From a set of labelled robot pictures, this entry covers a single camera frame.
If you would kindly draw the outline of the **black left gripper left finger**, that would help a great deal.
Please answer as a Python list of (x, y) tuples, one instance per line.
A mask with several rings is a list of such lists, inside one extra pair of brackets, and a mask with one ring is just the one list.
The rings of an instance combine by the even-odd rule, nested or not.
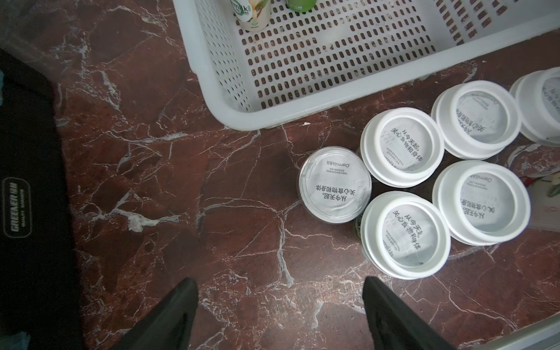
[(198, 286), (183, 279), (113, 349), (187, 349), (198, 308)]

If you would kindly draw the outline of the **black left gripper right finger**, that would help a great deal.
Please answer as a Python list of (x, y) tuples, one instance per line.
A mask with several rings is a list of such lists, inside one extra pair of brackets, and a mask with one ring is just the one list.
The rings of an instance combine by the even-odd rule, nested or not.
[(366, 277), (363, 302), (375, 349), (452, 349), (377, 277)]

